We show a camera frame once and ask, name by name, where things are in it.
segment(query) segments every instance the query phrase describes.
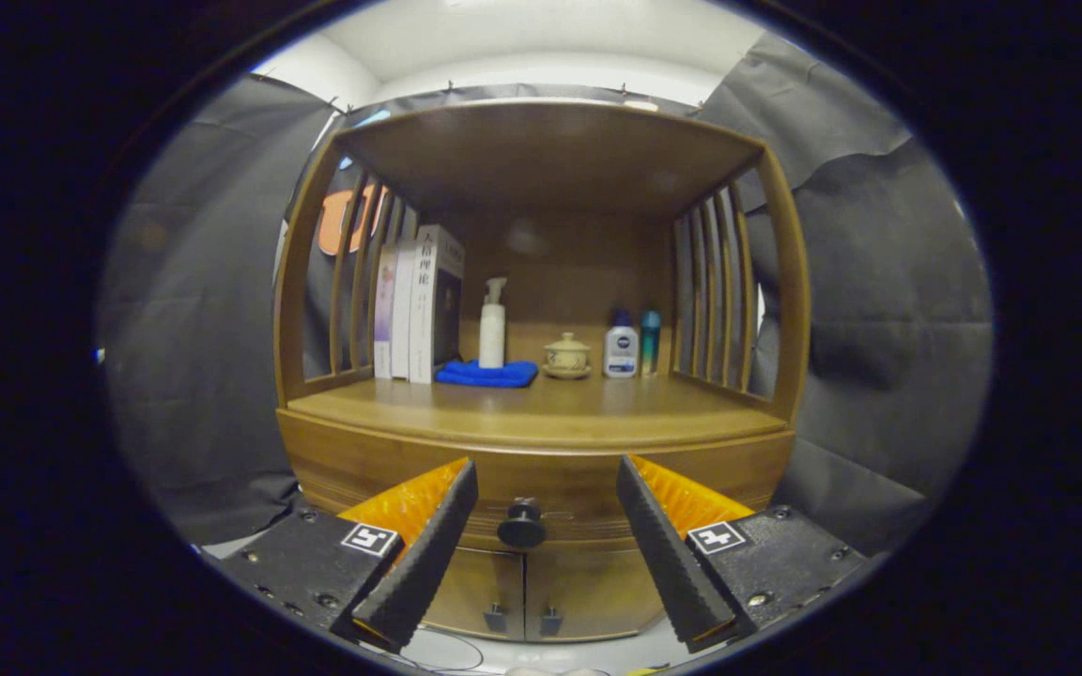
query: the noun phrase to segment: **saucer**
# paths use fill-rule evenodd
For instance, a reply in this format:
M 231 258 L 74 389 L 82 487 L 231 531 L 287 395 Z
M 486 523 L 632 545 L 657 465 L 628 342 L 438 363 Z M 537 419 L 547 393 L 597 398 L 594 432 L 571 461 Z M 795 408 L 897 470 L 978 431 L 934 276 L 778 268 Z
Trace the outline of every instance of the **saucer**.
M 550 368 L 550 364 L 542 364 L 541 371 L 551 377 L 559 377 L 563 381 L 576 381 L 592 372 L 592 366 L 586 364 L 580 371 L 568 371 L 565 368 Z

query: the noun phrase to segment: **cabinet door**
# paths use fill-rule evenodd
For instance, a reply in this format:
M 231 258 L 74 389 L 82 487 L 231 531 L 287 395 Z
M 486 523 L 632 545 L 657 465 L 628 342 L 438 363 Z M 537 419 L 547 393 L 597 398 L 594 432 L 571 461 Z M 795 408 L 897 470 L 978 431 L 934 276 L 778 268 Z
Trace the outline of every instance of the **cabinet door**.
M 527 570 L 529 641 L 626 637 L 662 615 L 658 589 L 636 549 L 530 553 Z
M 502 626 L 487 620 L 493 605 Z M 524 556 L 459 547 L 424 623 L 477 637 L 524 640 Z

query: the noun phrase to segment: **cylindrical bottle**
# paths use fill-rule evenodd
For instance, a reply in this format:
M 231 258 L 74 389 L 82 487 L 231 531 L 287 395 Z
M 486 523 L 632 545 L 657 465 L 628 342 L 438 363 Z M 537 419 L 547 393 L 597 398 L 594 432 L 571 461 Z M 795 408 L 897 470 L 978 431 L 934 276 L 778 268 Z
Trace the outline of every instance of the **cylindrical bottle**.
M 503 368 L 503 305 L 487 304 L 481 307 L 478 368 Z
M 604 375 L 637 375 L 637 333 L 632 330 L 632 317 L 625 310 L 616 312 L 612 329 L 604 335 Z
M 658 333 L 662 320 L 657 312 L 647 310 L 641 316 L 641 375 L 658 375 Z
M 505 314 L 499 294 L 507 279 L 493 277 L 487 281 L 487 295 L 478 321 L 478 368 L 503 368 L 503 330 Z

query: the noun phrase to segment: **floor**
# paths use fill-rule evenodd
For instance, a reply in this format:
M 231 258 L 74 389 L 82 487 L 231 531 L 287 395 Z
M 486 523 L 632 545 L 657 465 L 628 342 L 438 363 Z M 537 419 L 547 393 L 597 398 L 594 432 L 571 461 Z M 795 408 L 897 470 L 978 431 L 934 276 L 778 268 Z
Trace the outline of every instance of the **floor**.
M 233 540 L 230 543 L 206 544 L 202 551 L 215 557 L 226 557 L 261 535 Z M 722 649 L 724 644 L 697 653 L 698 659 Z M 366 646 L 370 651 L 379 651 Z M 405 646 L 399 658 L 428 672 L 475 676 L 477 673 L 506 673 L 507 676 L 545 676 L 546 673 L 566 673 L 566 676 L 625 676 L 638 668 L 675 665 L 687 662 L 692 655 L 674 637 L 674 629 L 665 619 L 635 637 L 613 638 L 608 641 L 540 645 L 514 641 L 492 641 L 486 638 L 463 637 L 421 625 L 411 642 Z

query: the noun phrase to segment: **drawer knob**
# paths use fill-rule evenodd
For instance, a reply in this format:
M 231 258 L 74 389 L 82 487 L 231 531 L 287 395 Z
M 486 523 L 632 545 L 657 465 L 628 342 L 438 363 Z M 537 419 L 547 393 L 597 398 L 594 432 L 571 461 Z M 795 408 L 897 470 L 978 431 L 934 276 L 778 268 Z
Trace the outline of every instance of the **drawer knob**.
M 516 501 L 507 508 L 507 518 L 499 522 L 494 532 L 499 542 L 510 547 L 527 549 L 544 542 L 544 526 L 541 523 L 541 509 L 532 500 Z

